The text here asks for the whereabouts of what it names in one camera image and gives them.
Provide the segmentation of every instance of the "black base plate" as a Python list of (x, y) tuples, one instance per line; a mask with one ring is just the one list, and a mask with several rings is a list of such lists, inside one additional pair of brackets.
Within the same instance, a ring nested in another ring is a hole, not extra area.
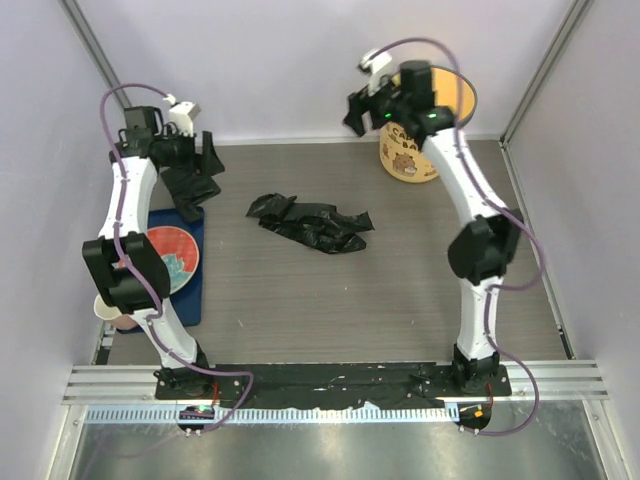
[[(453, 368), (436, 363), (253, 364), (217, 365), (215, 369), (254, 374), (253, 388), (241, 408), (341, 410), (362, 407), (365, 402), (382, 409), (433, 408), (442, 406), (437, 397), (486, 397), (488, 390), (484, 385), (463, 391), (453, 380)], [(213, 381), (219, 386), (220, 404), (232, 407), (248, 379), (215, 377)], [(490, 383), (494, 397), (511, 395), (504, 366), (500, 365)], [(156, 398), (194, 399), (159, 385)]]

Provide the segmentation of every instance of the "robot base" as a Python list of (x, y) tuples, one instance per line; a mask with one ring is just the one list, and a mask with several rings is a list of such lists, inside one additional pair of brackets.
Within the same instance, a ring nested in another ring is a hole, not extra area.
[[(434, 408), (441, 407), (447, 397), (488, 396), (487, 383), (463, 390), (452, 365), (428, 362), (216, 365), (216, 370), (254, 374), (253, 388), (240, 408), (341, 410), (362, 407), (367, 401), (381, 409)], [(246, 377), (205, 380), (205, 387), (217, 383), (220, 405), (225, 408), (232, 407), (247, 386)], [(489, 383), (494, 397), (511, 395), (506, 367), (500, 365)], [(182, 389), (166, 386), (158, 386), (156, 398), (195, 400)], [(210, 400), (212, 394), (202, 398)]]
[(486, 392), (487, 385), (491, 383), (494, 387), (496, 377), (506, 378), (506, 368), (500, 365), (500, 355), (493, 352), (493, 355), (481, 359), (469, 360), (458, 349), (453, 346), (453, 375), (458, 387), (467, 394)]
[[(206, 355), (197, 344), (198, 354), (195, 364), (210, 368)], [(189, 400), (207, 398), (213, 392), (213, 377), (194, 372), (190, 368), (161, 368), (153, 372), (158, 379), (155, 397), (158, 400)]]

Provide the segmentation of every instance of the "white wall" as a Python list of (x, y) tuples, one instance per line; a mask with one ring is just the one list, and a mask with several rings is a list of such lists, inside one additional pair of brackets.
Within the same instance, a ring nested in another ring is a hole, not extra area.
[(58, 3), (12, 2), (0, 29), (0, 477), (29, 480), (47, 467), (71, 365), (97, 341), (81, 245), (111, 178), (105, 87)]
[(512, 142), (569, 339), (640, 458), (640, 4), (593, 2)]
[[(218, 141), (351, 136), (346, 96), (370, 49), (427, 35), (448, 44), (480, 102), (468, 133), (498, 136), (571, 0), (82, 0), (122, 81), (204, 107)], [(444, 57), (403, 47), (398, 59)]]

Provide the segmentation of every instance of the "gray floor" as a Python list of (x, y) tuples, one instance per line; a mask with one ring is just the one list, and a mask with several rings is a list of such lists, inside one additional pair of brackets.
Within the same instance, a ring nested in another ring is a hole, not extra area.
[[(496, 404), (489, 428), (518, 425), (530, 409), (529, 402)], [(168, 424), (87, 425), (71, 478), (606, 478), (582, 402), (543, 402), (535, 422), (505, 438), (477, 438), (450, 423), (232, 426), (202, 438), (169, 439), (177, 432)], [(137, 458), (118, 459), (107, 451)]]
[[(516, 206), (497, 142), (471, 143), (496, 192)], [(202, 323), (189, 332), (212, 362), (448, 360), (460, 324), (460, 290), (446, 250), (459, 231), (440, 180), (410, 185), (382, 168), (373, 143), (219, 149), (227, 172), (208, 201)], [(258, 196), (279, 192), (368, 210), (376, 227), (362, 252), (325, 255), (245, 218)], [(153, 208), (172, 206), (164, 187)], [(534, 273), (522, 241), (507, 283)], [(498, 341), (524, 359), (566, 358), (542, 286), (500, 294)], [(109, 363), (155, 364), (143, 334), (116, 335)]]

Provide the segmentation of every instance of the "crumpled black fabric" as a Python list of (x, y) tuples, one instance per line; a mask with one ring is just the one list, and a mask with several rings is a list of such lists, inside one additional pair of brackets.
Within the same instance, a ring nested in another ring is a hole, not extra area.
[(298, 197), (270, 193), (258, 197), (247, 217), (259, 218), (261, 227), (324, 253), (349, 253), (367, 246), (358, 233), (373, 230), (367, 212), (347, 216), (335, 205), (295, 203)]
[(159, 167), (168, 167), (160, 176), (182, 219), (187, 223), (201, 220), (203, 213), (197, 206), (220, 193), (211, 177), (225, 170), (211, 132), (202, 132), (202, 153), (196, 152), (195, 137), (173, 135), (154, 142), (149, 156)]

